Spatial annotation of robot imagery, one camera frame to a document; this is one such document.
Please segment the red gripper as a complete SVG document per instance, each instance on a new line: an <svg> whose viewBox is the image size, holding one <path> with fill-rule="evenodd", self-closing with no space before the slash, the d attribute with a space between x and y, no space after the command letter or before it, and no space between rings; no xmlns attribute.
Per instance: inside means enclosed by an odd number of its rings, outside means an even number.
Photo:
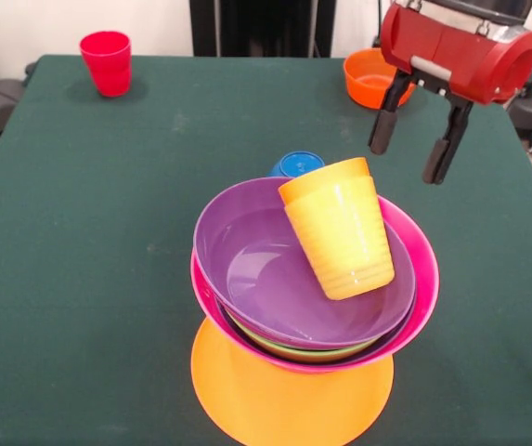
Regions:
<svg viewBox="0 0 532 446"><path fill-rule="evenodd" d="M532 31L525 27L531 3L393 3L382 25L381 50L396 67L370 133L369 148L384 154L397 108L413 76L447 84L448 125L422 172L426 184L443 183L466 131L473 102L503 103L532 73Z"/></svg>

